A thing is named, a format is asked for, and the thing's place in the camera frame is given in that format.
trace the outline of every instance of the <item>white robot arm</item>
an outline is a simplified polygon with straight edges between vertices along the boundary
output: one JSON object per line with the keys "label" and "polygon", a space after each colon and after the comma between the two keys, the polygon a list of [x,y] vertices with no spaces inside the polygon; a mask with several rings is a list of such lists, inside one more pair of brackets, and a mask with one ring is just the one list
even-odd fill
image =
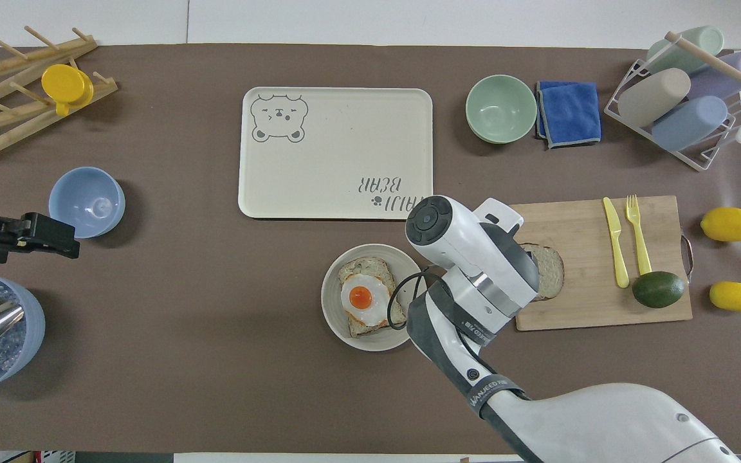
{"label": "white robot arm", "polygon": [[470,211],[430,196],[406,221],[414,248],[447,273],[408,308],[414,345],[525,461],[739,461],[679,403],[658,390],[606,384],[530,401],[492,371],[479,349],[538,292],[538,269],[514,241],[516,211],[488,199]]}

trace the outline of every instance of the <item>plastic fork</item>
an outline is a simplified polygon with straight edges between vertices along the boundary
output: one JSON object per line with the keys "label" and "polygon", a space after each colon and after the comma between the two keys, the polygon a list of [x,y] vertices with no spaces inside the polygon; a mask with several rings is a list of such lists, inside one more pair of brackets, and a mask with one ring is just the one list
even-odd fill
{"label": "plastic fork", "polygon": [[636,238],[636,264],[639,266],[639,275],[650,273],[650,259],[645,247],[645,238],[642,235],[641,215],[639,213],[639,200],[635,194],[627,197],[625,205],[625,217],[633,225],[633,234]]}

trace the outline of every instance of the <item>brown table mat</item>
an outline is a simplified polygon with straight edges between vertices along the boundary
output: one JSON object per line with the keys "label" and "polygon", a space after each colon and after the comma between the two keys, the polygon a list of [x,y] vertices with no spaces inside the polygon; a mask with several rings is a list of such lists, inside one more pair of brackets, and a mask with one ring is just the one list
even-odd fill
{"label": "brown table mat", "polygon": [[488,196],[676,195],[696,256],[692,320],[526,333],[511,324],[483,357],[537,399],[613,381],[656,387],[741,452],[741,314],[706,297],[713,282],[741,281],[741,243],[714,243],[698,226],[710,208],[741,207],[741,146],[696,173],[604,116],[600,144],[558,150],[530,134],[483,143],[465,122],[465,96],[482,77],[597,82],[605,105],[642,53],[287,44],[89,53],[80,67],[116,77],[120,91],[0,153],[0,215],[46,213],[56,179],[85,165],[118,179],[127,211],[110,234],[83,241],[78,260],[12,255],[0,266],[47,316],[38,355],[0,384],[0,448],[509,452],[413,346],[368,354],[327,328],[318,303],[327,267],[367,242],[417,257],[402,222],[239,211],[245,91],[323,86],[427,91],[435,191],[470,208]]}

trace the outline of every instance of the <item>wooden dish rack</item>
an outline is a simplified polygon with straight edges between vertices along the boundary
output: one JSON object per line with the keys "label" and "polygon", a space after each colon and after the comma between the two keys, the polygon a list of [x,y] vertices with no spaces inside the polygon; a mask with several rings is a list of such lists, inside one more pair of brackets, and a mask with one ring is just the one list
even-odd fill
{"label": "wooden dish rack", "polygon": [[[78,69],[76,58],[97,47],[92,35],[82,34],[75,27],[73,33],[77,35],[77,38],[61,44],[54,44],[29,26],[25,26],[24,30],[46,46],[40,50],[23,53],[0,40],[0,47],[13,55],[0,61],[0,77],[13,74],[0,81],[0,99],[14,91],[21,92],[32,99],[32,102],[13,107],[0,102],[0,129],[11,127],[11,129],[0,132],[0,150],[62,119],[56,114],[53,100],[28,90],[26,86],[39,79],[44,70],[53,64],[67,62]],[[112,77],[103,77],[100,73],[93,73],[93,76],[99,82],[93,86],[94,95],[89,105],[118,90],[116,81]]]}

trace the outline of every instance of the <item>bread slice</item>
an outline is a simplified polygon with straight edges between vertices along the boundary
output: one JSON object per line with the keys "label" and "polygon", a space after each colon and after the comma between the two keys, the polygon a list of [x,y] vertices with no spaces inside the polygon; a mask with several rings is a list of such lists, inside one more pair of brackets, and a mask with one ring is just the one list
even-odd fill
{"label": "bread slice", "polygon": [[535,243],[522,243],[522,249],[529,251],[536,266],[539,267],[539,294],[532,302],[547,301],[558,296],[565,285],[565,263],[556,249]]}
{"label": "bread slice", "polygon": [[[338,273],[339,287],[341,288],[342,284],[345,284],[350,276],[357,275],[358,273],[378,278],[379,281],[382,281],[382,284],[388,288],[388,295],[393,294],[396,289],[394,275],[390,272],[390,269],[388,269],[388,264],[378,257],[360,257],[344,264],[344,266],[339,269]],[[396,301],[395,299],[393,307],[390,308],[390,319],[393,320],[394,325],[401,325],[401,323],[406,320],[405,313],[402,310],[402,305],[400,305],[399,301]],[[357,338],[362,334],[373,333],[374,331],[377,331],[377,329],[388,326],[388,320],[382,320],[382,322],[376,326],[368,326],[359,322],[359,320],[356,320],[350,316],[350,314],[347,315],[347,320],[348,327],[351,330],[351,337],[353,338]]]}

